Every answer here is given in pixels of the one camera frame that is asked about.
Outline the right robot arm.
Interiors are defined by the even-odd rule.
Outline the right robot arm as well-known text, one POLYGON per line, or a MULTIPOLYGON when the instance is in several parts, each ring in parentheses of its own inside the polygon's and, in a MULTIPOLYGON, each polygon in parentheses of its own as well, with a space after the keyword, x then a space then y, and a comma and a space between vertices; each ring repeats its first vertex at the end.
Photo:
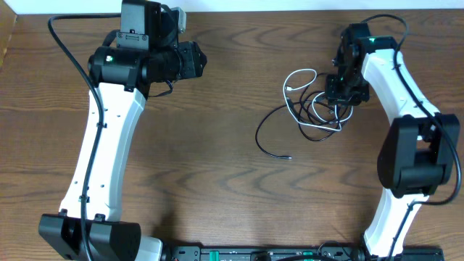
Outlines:
POLYGON ((391 36, 372 36, 366 22, 349 25, 326 80, 329 104, 357 106, 374 90, 389 119, 389 131, 377 159, 383 187, 373 221, 362 235, 354 260, 419 260, 403 251, 405 235, 429 197, 458 167, 460 123, 442 114, 421 93, 391 36))

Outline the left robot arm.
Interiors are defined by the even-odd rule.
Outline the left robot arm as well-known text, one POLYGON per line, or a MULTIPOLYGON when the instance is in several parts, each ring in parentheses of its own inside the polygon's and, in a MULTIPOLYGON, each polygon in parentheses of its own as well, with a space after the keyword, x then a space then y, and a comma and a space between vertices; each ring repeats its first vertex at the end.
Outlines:
POLYGON ((186 13, 155 1, 124 1, 111 31, 79 73, 89 111, 72 182, 55 214, 38 225, 43 240, 66 260, 170 260, 160 239, 122 221, 125 167, 138 119, 153 83, 173 86, 202 76, 207 57, 179 41, 186 13))

